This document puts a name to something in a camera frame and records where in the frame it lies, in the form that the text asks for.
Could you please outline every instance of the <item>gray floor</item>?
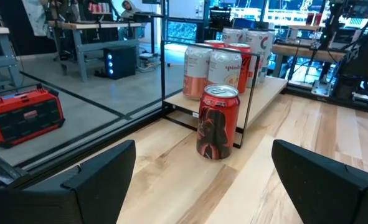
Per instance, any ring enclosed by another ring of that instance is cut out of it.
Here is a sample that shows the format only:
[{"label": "gray floor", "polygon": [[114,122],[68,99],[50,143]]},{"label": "gray floor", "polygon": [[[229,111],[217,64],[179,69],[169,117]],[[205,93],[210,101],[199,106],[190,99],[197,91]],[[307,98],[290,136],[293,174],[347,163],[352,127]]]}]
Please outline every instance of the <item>gray floor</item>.
[{"label": "gray floor", "polygon": [[[38,82],[25,77],[24,85],[32,83]],[[66,119],[64,125],[59,129],[31,139],[10,149],[3,149],[0,147],[0,156],[3,159],[12,165],[16,165],[118,118],[112,113],[63,92],[59,93],[59,99]],[[117,124],[122,125],[126,122],[127,120],[122,120],[119,123],[114,124],[114,126]],[[93,133],[83,139],[94,138],[102,131],[103,130],[99,130],[97,133]]]},{"label": "gray floor", "polygon": [[[168,51],[166,53],[166,63],[172,64],[171,67],[166,67],[166,94],[182,88],[184,73],[183,56],[183,52]],[[53,61],[53,56],[51,55],[37,59],[25,59],[20,62],[19,66],[21,70],[36,78],[40,78],[120,113],[130,114],[134,119],[161,106],[160,66],[153,71],[146,71],[146,73],[137,72],[136,75],[131,77],[111,80],[93,76],[93,72],[102,68],[102,64],[98,66],[93,65],[88,68],[88,83],[82,83],[77,66],[69,66],[68,75],[62,75],[58,63]],[[18,81],[19,85],[20,83],[23,85],[38,83],[38,81],[29,77],[22,78],[20,77]],[[59,91],[59,98],[66,119],[65,124],[60,129],[10,149],[0,148],[0,156],[3,159],[12,165],[16,165],[67,141],[75,140],[71,145],[55,152],[55,155],[128,122],[123,119],[96,133],[91,133],[91,135],[85,138],[78,138],[103,124],[110,123],[118,117],[62,91]]]}]

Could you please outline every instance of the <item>wooden shelf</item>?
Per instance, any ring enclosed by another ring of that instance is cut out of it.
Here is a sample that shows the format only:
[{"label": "wooden shelf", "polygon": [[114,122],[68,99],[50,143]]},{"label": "wooden shelf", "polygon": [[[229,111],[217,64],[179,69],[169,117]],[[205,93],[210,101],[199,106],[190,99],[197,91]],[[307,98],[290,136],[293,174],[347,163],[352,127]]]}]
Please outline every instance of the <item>wooden shelf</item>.
[{"label": "wooden shelf", "polygon": [[[284,89],[287,84],[287,80],[267,77],[265,82],[258,85],[254,90],[252,105],[250,107],[250,112],[247,120],[247,127],[249,127],[257,117],[262,113],[262,111],[272,102],[273,99]],[[246,92],[239,96],[240,98],[240,108],[239,108],[239,118],[238,118],[238,128],[244,128],[246,110],[248,106],[248,100],[250,97],[250,89],[247,88]],[[190,100],[186,98],[182,92],[171,96],[164,100],[172,105],[179,106],[181,108],[187,109],[198,113],[199,111],[199,101]]]}]

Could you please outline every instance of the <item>red toolbox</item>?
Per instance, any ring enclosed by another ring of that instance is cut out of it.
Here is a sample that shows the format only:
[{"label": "red toolbox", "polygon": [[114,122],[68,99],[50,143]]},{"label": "red toolbox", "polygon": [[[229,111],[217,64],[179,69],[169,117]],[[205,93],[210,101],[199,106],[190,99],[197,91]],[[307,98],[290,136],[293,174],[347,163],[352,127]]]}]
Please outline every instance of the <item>red toolbox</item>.
[{"label": "red toolbox", "polygon": [[[1,96],[10,91],[15,94]],[[41,84],[0,91],[0,146],[10,148],[60,128],[65,118],[58,94]]]}]

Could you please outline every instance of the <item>darth vader graphic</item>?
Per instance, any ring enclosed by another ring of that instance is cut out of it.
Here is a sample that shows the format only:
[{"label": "darth vader graphic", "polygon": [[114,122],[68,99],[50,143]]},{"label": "darth vader graphic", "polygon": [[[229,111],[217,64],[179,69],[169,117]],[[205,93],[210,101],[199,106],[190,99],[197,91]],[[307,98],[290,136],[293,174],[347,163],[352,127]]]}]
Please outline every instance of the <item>darth vader graphic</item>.
[{"label": "darth vader graphic", "polygon": [[225,115],[209,107],[199,111],[197,152],[208,159],[225,159],[230,155],[228,136],[225,132]]}]

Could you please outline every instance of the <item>black handle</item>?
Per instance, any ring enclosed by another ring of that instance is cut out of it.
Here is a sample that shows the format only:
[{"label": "black handle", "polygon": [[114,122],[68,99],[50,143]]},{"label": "black handle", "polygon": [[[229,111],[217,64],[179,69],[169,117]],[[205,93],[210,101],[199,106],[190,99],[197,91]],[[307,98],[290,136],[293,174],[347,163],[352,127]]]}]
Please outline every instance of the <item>black handle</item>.
[{"label": "black handle", "polygon": [[1,93],[6,93],[6,92],[12,92],[12,91],[14,91],[15,93],[18,93],[18,90],[21,90],[23,88],[29,88],[29,87],[32,87],[32,86],[36,86],[38,90],[43,89],[42,84],[38,83],[38,84],[31,84],[31,85],[21,86],[21,87],[17,87],[17,88],[11,88],[11,89],[8,89],[8,90],[1,90],[0,94]]}]

